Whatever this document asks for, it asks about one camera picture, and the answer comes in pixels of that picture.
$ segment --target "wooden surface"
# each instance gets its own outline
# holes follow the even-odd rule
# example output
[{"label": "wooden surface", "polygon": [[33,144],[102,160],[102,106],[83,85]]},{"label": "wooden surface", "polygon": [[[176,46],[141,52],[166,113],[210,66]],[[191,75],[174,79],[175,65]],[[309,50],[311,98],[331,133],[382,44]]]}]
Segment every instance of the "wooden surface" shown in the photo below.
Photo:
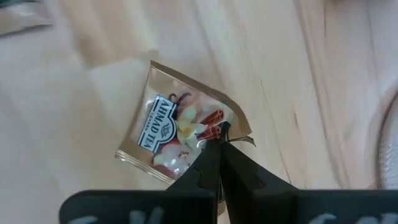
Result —
[{"label": "wooden surface", "polygon": [[238,146],[284,180],[374,186],[397,0],[108,2],[48,0],[53,27],[0,38],[5,223],[55,223],[80,190],[166,187],[113,157],[150,58],[239,103],[257,147]]}]

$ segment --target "blurry object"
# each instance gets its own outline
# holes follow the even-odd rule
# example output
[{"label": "blurry object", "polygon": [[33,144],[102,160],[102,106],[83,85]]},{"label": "blurry object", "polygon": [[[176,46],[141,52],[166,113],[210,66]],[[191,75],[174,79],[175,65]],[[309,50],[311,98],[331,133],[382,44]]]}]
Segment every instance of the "blurry object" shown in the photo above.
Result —
[{"label": "blurry object", "polygon": [[395,97],[382,127],[379,143],[380,185],[398,189],[398,97]]},{"label": "blurry object", "polygon": [[50,25],[44,3],[35,0],[0,0],[0,35]]}]

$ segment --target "packet illustration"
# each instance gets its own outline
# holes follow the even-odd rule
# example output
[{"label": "packet illustration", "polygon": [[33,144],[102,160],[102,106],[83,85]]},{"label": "packet illustration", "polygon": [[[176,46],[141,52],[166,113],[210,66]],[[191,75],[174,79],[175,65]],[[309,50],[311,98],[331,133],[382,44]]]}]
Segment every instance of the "packet illustration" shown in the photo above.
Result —
[{"label": "packet illustration", "polygon": [[242,109],[228,96],[152,61],[116,157],[172,184],[208,140],[251,142],[250,133]]},{"label": "packet illustration", "polygon": [[0,35],[44,25],[50,20],[40,0],[0,0]]}]

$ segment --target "foil packet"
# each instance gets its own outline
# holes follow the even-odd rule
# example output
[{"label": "foil packet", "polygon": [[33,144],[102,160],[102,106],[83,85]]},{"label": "foil packet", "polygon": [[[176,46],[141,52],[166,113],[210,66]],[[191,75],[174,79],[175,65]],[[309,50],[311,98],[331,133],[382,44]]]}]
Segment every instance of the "foil packet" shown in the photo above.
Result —
[{"label": "foil packet", "polygon": [[50,19],[43,2],[0,0],[0,35],[44,25],[50,25]]},{"label": "foil packet", "polygon": [[145,90],[116,157],[172,184],[211,139],[248,141],[243,110],[228,96],[151,61]]}]

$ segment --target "light wood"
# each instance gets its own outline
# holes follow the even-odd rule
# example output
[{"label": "light wood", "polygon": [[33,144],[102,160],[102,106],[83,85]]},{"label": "light wood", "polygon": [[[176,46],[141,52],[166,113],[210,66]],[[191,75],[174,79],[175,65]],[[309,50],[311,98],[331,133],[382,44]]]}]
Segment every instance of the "light wood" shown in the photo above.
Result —
[{"label": "light wood", "polygon": [[150,58],[239,103],[257,147],[237,145],[284,180],[376,186],[398,88],[398,0],[48,4],[52,28],[0,38],[5,223],[55,223],[80,190],[166,188],[113,158]]}]

